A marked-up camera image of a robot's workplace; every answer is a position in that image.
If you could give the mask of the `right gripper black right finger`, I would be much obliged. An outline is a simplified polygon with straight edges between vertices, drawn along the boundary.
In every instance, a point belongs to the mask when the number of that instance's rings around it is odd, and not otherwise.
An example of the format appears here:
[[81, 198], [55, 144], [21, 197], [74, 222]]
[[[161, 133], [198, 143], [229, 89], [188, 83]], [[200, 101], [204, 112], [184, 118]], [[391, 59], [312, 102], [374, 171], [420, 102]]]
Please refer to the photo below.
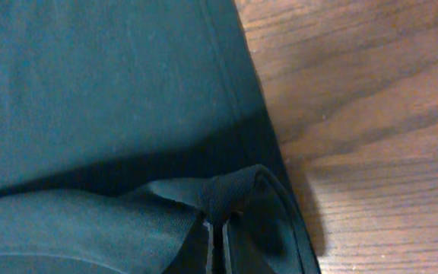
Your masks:
[[227, 221], [222, 227], [224, 270], [225, 270], [226, 274], [233, 274], [233, 270], [232, 270], [232, 266], [231, 266], [231, 258], [230, 258], [228, 225], [229, 225], [229, 222]]

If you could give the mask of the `black t-shirt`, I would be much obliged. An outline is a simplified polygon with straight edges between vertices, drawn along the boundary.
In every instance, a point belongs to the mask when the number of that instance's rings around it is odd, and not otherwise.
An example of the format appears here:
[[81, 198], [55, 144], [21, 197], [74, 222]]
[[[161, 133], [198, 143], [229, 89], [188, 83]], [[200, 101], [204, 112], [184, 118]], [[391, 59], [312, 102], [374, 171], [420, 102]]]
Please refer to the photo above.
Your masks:
[[232, 0], [0, 1], [0, 273], [318, 273]]

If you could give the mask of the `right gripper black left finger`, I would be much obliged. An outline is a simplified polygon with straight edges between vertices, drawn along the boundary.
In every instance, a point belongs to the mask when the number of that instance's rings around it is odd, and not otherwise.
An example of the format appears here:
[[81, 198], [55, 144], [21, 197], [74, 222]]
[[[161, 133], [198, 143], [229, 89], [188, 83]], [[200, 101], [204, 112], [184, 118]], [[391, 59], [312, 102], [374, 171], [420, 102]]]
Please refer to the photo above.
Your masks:
[[213, 259], [214, 259], [214, 229], [213, 226], [204, 221], [203, 225], [207, 231], [207, 253], [206, 253], [206, 264], [205, 264], [205, 273], [212, 274], [213, 273]]

